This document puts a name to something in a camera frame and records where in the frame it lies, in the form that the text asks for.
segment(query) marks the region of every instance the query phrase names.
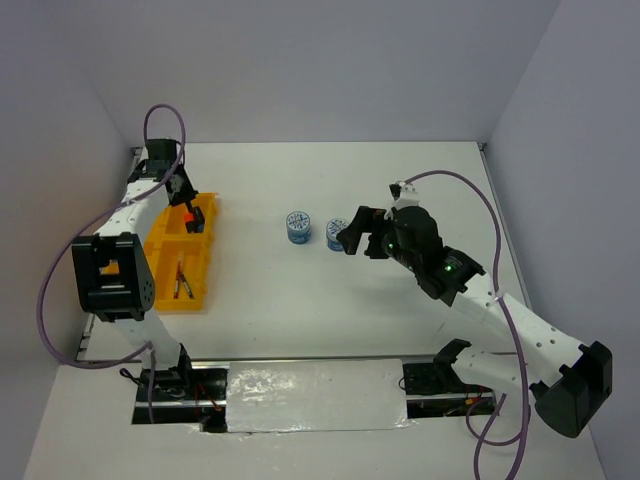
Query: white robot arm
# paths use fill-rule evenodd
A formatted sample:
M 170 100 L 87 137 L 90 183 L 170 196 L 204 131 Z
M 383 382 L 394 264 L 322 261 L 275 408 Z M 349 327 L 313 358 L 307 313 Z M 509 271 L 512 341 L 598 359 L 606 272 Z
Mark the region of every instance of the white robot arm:
M 154 383 L 184 388 L 189 385 L 191 362 L 153 309 L 155 283 L 143 245 L 155 219 L 168 205 L 184 203 L 192 213 L 193 220 L 185 225 L 185 233 L 197 235 L 205 219 L 201 209 L 191 205 L 198 192 L 191 186 L 183 165 L 178 165 L 166 190 L 161 188 L 132 201 L 157 186 L 177 158 L 174 140 L 148 140 L 146 147 L 149 158 L 141 161 L 128 179 L 123 199 L 126 205 L 94 235 L 76 237 L 71 252 L 83 310 L 113 323 L 135 348 L 151 342 L 156 357 Z M 144 381 L 151 367 L 150 352 L 145 351 L 141 357 Z
M 362 233 L 369 233 L 365 255 L 393 258 L 415 275 L 431 298 L 510 339 L 501 299 L 523 347 L 536 411 L 562 435 L 578 436 L 611 395 L 611 352 L 599 342 L 583 345 L 512 296 L 495 292 L 490 276 L 477 262 L 443 244 L 435 220 L 418 205 L 411 184 L 399 182 L 390 188 L 394 202 L 389 209 L 361 206 L 349 227 L 338 234 L 345 253 L 354 255 Z M 434 363 L 454 382 L 485 385 L 506 393 L 522 385 L 513 362 L 464 340 L 445 346 Z

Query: purple cable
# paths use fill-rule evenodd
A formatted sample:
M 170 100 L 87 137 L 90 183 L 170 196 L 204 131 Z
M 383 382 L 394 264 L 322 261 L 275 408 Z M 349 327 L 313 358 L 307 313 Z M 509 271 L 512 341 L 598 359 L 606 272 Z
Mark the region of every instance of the purple cable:
M 491 220 L 493 221 L 493 227 L 496 233 L 496 250 L 495 255 L 493 257 L 493 267 L 492 267 L 492 275 L 493 275 L 493 288 L 495 292 L 500 290 L 500 284 L 498 282 L 498 264 L 500 262 L 500 253 L 502 252 L 502 236 L 500 234 L 500 222 L 498 221 L 498 216 L 496 215 L 493 206 L 489 202 L 489 199 L 486 197 L 484 193 L 468 178 L 460 175 L 459 173 L 452 172 L 450 170 L 431 170 L 428 172 L 420 173 L 415 175 L 408 180 L 405 180 L 406 183 L 413 183 L 416 180 L 421 178 L 430 177 L 432 175 L 447 175 L 449 177 L 457 178 L 458 180 L 464 182 L 467 186 L 469 186 L 482 200 L 482 202 L 489 210 L 489 214 L 491 215 Z M 516 452 L 516 457 L 513 460 L 513 464 L 511 465 L 511 469 L 507 474 L 506 480 L 513 480 L 518 470 L 520 469 L 520 465 L 522 464 L 522 459 L 524 458 L 524 451 L 527 445 L 527 434 L 529 432 L 529 417 L 530 417 L 530 408 L 529 408 L 529 380 L 527 378 L 527 367 L 526 361 L 524 358 L 524 350 L 522 349 L 522 343 L 520 342 L 520 337 L 518 336 L 518 330 L 516 325 L 511 317 L 511 312 L 509 312 L 509 308 L 507 304 L 504 302 L 502 297 L 498 298 L 498 305 L 502 309 L 504 316 L 507 320 L 507 324 L 509 325 L 509 331 L 511 332 L 511 336 L 513 337 L 513 343 L 516 347 L 516 354 L 518 356 L 518 366 L 520 368 L 520 377 L 522 379 L 522 421 L 520 426 L 520 432 L 517 435 L 518 440 L 518 451 Z M 495 410 L 491 414 L 489 421 L 482 429 L 482 432 L 479 435 L 478 443 L 476 444 L 476 449 L 473 454 L 473 473 L 475 475 L 476 480 L 480 479 L 480 450 L 482 449 L 482 445 L 484 443 L 489 443 L 490 441 L 486 439 L 489 430 L 491 429 L 491 425 L 495 422 L 498 414 L 500 413 L 500 409 L 506 399 L 506 395 L 503 395 Z
M 502 401 L 503 399 L 506 400 L 506 398 L 507 398 L 506 395 L 502 395 L 502 397 L 500 397 L 500 401 Z M 479 400 L 479 401 L 475 402 L 473 405 L 471 405 L 467 409 L 467 414 L 465 415 L 465 419 L 464 419 L 466 424 L 467 424 L 467 428 L 469 429 L 469 432 L 471 432 L 471 435 L 476 437 L 478 440 L 480 440 L 480 434 L 478 432 L 476 432 L 475 429 L 473 428 L 473 425 L 471 425 L 471 414 L 476 409 L 476 407 L 479 407 L 483 403 L 489 403 L 489 399 L 488 398 L 483 398 L 482 400 Z M 500 409 L 500 408 L 502 408 L 502 403 L 498 403 L 497 409 Z M 531 419 L 531 409 L 529 409 L 529 419 Z M 516 443 L 519 438 L 520 438 L 520 433 L 516 433 L 509 440 L 503 440 L 501 442 L 495 442 L 493 440 L 486 440 L 485 439 L 484 443 L 486 443 L 487 445 L 491 445 L 492 447 L 506 447 L 507 445 L 511 445 L 512 443 Z
M 153 423 L 153 413 L 152 413 L 151 393 L 150 392 L 153 389 L 153 383 L 151 382 L 151 380 L 153 380 L 154 375 L 155 375 L 155 372 L 154 372 L 154 370 L 155 370 L 155 353 L 153 352 L 153 344 L 151 342 L 147 342 L 142 347 L 137 349 L 135 352 L 131 353 L 130 355 L 127 355 L 124 358 L 121 358 L 120 360 L 113 360 L 113 361 L 102 362 L 102 363 L 82 363 L 82 362 L 77 362 L 73 358 L 69 358 L 66 355 L 60 353 L 58 350 L 56 350 L 56 348 L 51 343 L 51 340 L 49 339 L 49 335 L 47 334 L 46 328 L 44 326 L 43 310 L 44 310 L 44 299 L 45 299 L 45 295 L 47 293 L 47 287 L 49 286 L 49 281 L 51 280 L 51 276 L 53 275 L 53 272 L 55 271 L 56 267 L 60 263 L 60 260 L 62 259 L 62 257 L 65 254 L 65 252 L 67 251 L 67 249 L 73 243 L 73 240 L 78 235 L 82 235 L 82 233 L 84 233 L 84 231 L 86 229 L 88 229 L 91 225 L 93 225 L 94 223 L 102 220 L 105 217 L 111 216 L 116 210 L 118 210 L 118 209 L 120 209 L 122 207 L 125 207 L 130 202 L 140 201 L 140 200 L 148 197 L 152 193 L 156 192 L 158 189 L 162 188 L 164 186 L 164 184 L 167 183 L 167 181 L 169 181 L 169 179 L 171 178 L 171 175 L 173 175 L 173 172 L 175 172 L 176 168 L 178 168 L 178 164 L 180 163 L 180 160 L 184 158 L 184 146 L 185 146 L 186 141 L 187 141 L 187 132 L 186 132 L 186 129 L 185 129 L 185 126 L 184 126 L 184 120 L 182 119 L 182 116 L 180 115 L 180 112 L 178 112 L 178 110 L 176 110 L 174 107 L 172 107 L 171 105 L 168 105 L 166 103 L 160 103 L 158 105 L 154 105 L 153 107 L 151 107 L 149 109 L 149 111 L 145 115 L 145 117 L 144 117 L 144 139 L 145 139 L 145 143 L 147 141 L 147 126 L 148 126 L 148 123 L 149 123 L 149 117 L 151 116 L 151 114 L 154 111 L 158 110 L 159 108 L 166 108 L 168 110 L 171 110 L 175 114 L 176 118 L 178 119 L 178 123 L 180 123 L 181 144 L 180 144 L 180 151 L 178 153 L 178 157 L 177 157 L 176 161 L 173 162 L 173 165 L 171 165 L 171 168 L 165 174 L 165 176 L 162 177 L 162 180 L 160 180 L 160 182 L 157 185 L 155 185 L 153 188 L 147 190 L 146 192 L 141 193 L 137 197 L 132 198 L 128 202 L 120 202 L 115 207 L 110 208 L 108 210 L 105 210 L 101 214 L 99 214 L 96 217 L 94 217 L 93 219 L 89 220 L 85 225 L 83 225 L 81 228 L 79 228 L 69 238 L 69 240 L 67 240 L 65 242 L 63 247 L 55 255 L 55 257 L 53 259 L 53 262 L 51 263 L 51 265 L 49 266 L 49 269 L 47 270 L 47 273 L 45 273 L 45 275 L 44 275 L 44 279 L 42 280 L 42 285 L 40 285 L 40 291 L 38 292 L 38 300 L 37 300 L 37 303 L 36 303 L 36 324 L 38 326 L 38 333 L 40 334 L 40 339 L 42 340 L 42 343 L 43 343 L 44 347 L 47 349 L 47 351 L 49 352 L 49 354 L 51 354 L 51 356 L 53 358 L 55 358 L 58 362 L 60 362 L 62 364 L 69 365 L 69 366 L 75 367 L 75 368 L 82 368 L 82 369 L 85 369 L 85 370 L 100 370 L 100 369 L 103 369 L 103 368 L 111 368 L 111 367 L 115 367 L 117 365 L 129 362 L 129 361 L 133 360 L 134 358 L 136 358 L 141 353 L 143 353 L 145 350 L 147 350 L 147 349 L 151 350 L 151 371 L 149 372 L 149 380 L 150 380 L 150 382 L 149 382 L 149 387 L 148 387 L 149 388 L 148 398 L 149 398 L 149 418 L 151 419 L 152 423 Z

